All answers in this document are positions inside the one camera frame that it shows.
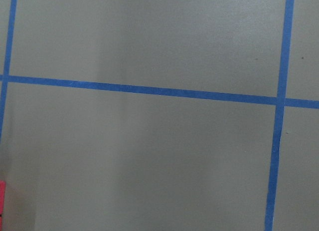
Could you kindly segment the red block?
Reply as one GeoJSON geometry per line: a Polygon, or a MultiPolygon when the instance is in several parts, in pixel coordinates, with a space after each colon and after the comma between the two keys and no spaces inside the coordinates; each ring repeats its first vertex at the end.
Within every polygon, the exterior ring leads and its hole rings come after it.
{"type": "Polygon", "coordinates": [[[4,207],[4,196],[5,196],[5,181],[0,180],[0,230],[2,230],[2,215],[4,207]]]}

